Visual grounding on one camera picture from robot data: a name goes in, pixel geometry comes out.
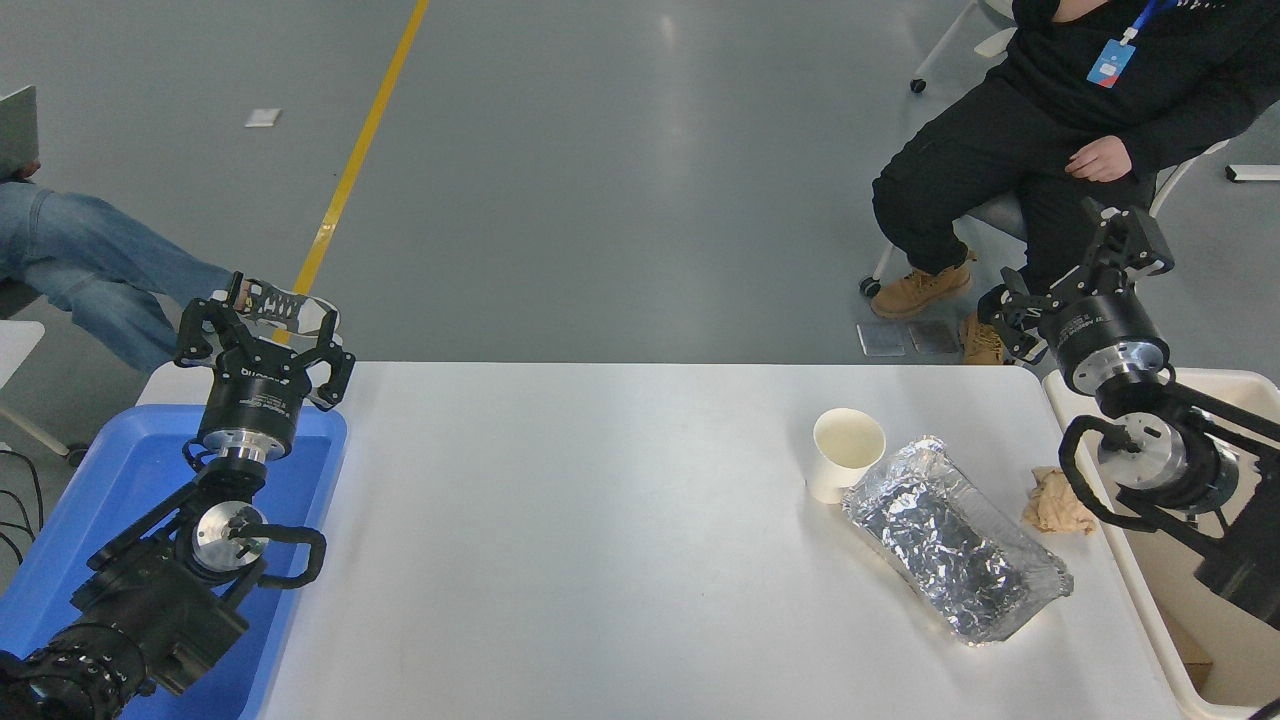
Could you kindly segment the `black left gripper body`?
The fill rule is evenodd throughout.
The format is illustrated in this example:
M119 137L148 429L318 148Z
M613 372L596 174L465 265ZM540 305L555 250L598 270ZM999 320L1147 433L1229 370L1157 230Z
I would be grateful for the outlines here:
M197 441L221 454L244 446L260 454L291 452L303 401L314 388L308 375L292 375L283 366L250 369L239 351L216 356L212 373Z

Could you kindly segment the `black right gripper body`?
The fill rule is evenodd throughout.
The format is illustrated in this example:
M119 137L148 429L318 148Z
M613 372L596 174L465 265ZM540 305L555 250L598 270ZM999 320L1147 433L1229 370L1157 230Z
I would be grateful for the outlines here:
M1064 301L1041 318L1039 334L1068 386L1149 380L1169 368L1169 343L1133 292Z

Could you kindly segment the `person's left hand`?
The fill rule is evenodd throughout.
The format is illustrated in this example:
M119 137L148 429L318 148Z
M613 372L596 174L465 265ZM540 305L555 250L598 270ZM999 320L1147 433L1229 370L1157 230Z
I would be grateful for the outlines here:
M1107 135L1078 149L1068 159L1064 170L1075 179L1110 183L1130 174L1133 167L1123 140Z

